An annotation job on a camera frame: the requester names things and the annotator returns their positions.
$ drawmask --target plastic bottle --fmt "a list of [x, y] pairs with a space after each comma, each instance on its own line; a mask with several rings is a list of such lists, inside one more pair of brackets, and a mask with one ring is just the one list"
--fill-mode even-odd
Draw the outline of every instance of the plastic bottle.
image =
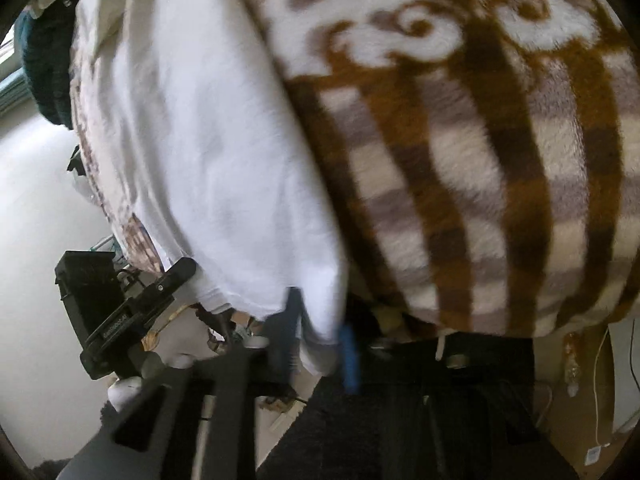
[[566, 391], [569, 397], [575, 397], [580, 389], [580, 377], [582, 369], [578, 364], [578, 347], [580, 346], [580, 334], [577, 332], [569, 332], [564, 336], [563, 354], [564, 354], [564, 382], [566, 383]]

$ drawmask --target white cable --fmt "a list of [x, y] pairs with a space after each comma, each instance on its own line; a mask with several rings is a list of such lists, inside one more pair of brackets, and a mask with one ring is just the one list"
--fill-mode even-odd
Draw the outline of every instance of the white cable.
[[598, 393], [596, 391], [596, 371], [598, 370], [598, 358], [600, 357], [600, 352], [602, 351], [602, 346], [604, 345], [604, 341], [607, 338], [607, 334], [609, 333], [609, 327], [604, 331], [604, 335], [602, 336], [602, 341], [600, 342], [600, 346], [598, 347], [598, 353], [596, 354], [596, 361], [593, 363], [593, 400], [596, 404], [596, 444], [601, 446], [600, 440], [598, 439], [598, 430], [600, 428], [600, 413], [598, 410]]
[[438, 346], [436, 347], [436, 361], [442, 361], [446, 339], [447, 339], [446, 335], [438, 336]]
[[546, 386], [546, 390], [549, 392], [549, 400], [546, 402], [545, 409], [540, 412], [538, 415], [538, 420], [536, 421], [536, 428], [540, 427], [542, 421], [545, 420], [546, 414], [549, 412], [549, 408], [551, 408], [551, 403], [554, 401], [554, 391], [551, 389], [551, 386], [547, 383], [541, 383]]

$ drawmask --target white floor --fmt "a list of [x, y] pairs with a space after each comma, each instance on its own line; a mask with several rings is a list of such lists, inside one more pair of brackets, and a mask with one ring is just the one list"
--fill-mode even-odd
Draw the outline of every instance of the white floor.
[[[98, 430], [106, 400], [106, 381], [92, 381], [80, 364], [54, 284], [65, 250], [87, 250], [109, 233], [65, 171], [77, 142], [31, 102], [0, 118], [0, 425], [29, 466], [78, 452]], [[206, 327], [187, 312], [162, 332], [158, 353], [207, 357], [206, 341]], [[296, 377], [305, 398], [315, 384], [306, 372]], [[274, 413], [258, 416], [259, 461], [290, 416], [274, 422]]]

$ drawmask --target patterned blanket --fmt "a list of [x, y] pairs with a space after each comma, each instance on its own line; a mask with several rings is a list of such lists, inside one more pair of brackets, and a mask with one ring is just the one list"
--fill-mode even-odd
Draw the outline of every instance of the patterned blanket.
[[377, 301], [509, 336], [640, 312], [640, 56], [604, 0], [245, 1]]

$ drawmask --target window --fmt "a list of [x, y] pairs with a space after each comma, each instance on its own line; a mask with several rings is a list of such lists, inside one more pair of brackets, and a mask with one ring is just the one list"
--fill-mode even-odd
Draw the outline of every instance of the window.
[[14, 54], [14, 26], [12, 25], [9, 32], [0, 44], [0, 64], [6, 61]]

